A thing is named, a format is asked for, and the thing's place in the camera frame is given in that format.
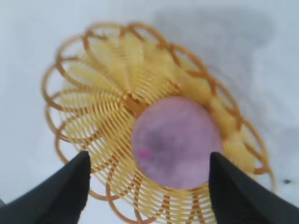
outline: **white surface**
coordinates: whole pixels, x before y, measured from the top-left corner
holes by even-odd
[[[0,0],[0,198],[9,202],[62,167],[40,93],[60,42],[95,21],[139,20],[192,48],[230,87],[266,141],[278,194],[299,206],[299,1],[239,2]],[[80,223],[99,220],[121,223],[90,198]]]

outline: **wicker-style weave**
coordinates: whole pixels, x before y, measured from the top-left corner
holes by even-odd
[[[77,43],[82,44],[81,51],[64,56]],[[49,96],[47,82],[55,70],[64,84]],[[268,173],[275,186],[265,145],[229,91],[195,55],[168,43],[147,25],[95,24],[71,38],[46,72],[42,90],[59,157],[68,162],[61,141],[72,143],[77,151],[87,150],[93,175],[106,187],[106,195],[93,190],[90,194],[107,201],[126,223],[216,223],[207,183],[193,190],[164,188],[134,163],[132,125],[147,106],[164,97],[183,96],[202,104],[220,130],[225,156],[253,178]],[[51,107],[60,111],[60,127],[54,126]],[[256,160],[261,167],[256,167]],[[136,220],[116,208],[114,201],[119,198],[132,206]],[[143,220],[140,213],[148,218]]]

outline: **round basket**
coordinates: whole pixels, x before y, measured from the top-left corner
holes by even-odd
[[[76,53],[65,56],[72,48],[78,48]],[[61,91],[49,96],[46,87],[54,71],[59,71],[64,83]],[[68,162],[61,141],[73,144],[78,152],[88,151],[92,175],[106,187],[106,195],[93,190],[90,194],[107,201],[126,223],[216,223],[207,183],[192,190],[165,188],[147,178],[134,163],[134,121],[164,97],[183,96],[203,105],[219,128],[224,155],[252,178],[269,174],[275,186],[265,145],[240,114],[229,91],[194,54],[168,43],[150,26],[91,26],[61,45],[56,62],[44,76],[42,90],[59,157]],[[54,126],[50,108],[60,112],[59,127]],[[132,206],[135,220],[116,208],[114,202],[120,198]]]

